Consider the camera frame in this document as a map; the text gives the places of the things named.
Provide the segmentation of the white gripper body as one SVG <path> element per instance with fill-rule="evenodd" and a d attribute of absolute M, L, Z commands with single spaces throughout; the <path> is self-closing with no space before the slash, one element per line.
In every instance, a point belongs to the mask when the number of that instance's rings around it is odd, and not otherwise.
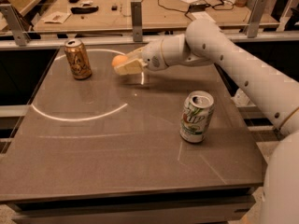
<path fill-rule="evenodd" d="M 161 71 L 168 67 L 164 60 L 162 44 L 163 40 L 160 39 L 149 42 L 142 49 L 142 59 L 146 63 L 146 67 L 151 71 Z"/>

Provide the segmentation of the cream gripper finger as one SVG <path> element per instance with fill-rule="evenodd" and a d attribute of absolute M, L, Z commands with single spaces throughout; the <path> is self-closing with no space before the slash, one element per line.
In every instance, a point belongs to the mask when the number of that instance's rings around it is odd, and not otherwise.
<path fill-rule="evenodd" d="M 135 49 L 129 53 L 126 54 L 126 56 L 128 57 L 128 59 L 139 59 L 142 57 L 142 50 L 143 48 L 138 48 L 138 49 Z"/>
<path fill-rule="evenodd" d="M 115 72 L 120 76 L 140 74 L 146 65 L 141 59 L 116 61 L 113 63 Z"/>

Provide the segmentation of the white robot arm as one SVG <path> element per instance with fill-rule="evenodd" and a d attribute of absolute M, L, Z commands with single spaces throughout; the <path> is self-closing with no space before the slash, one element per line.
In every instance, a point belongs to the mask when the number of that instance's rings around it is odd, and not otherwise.
<path fill-rule="evenodd" d="M 119 75 L 172 65 L 218 64 L 284 135 L 263 183 L 261 224 L 299 224 L 299 83 L 235 45 L 218 25 L 192 21 L 183 35 L 148 43 L 112 60 Z"/>

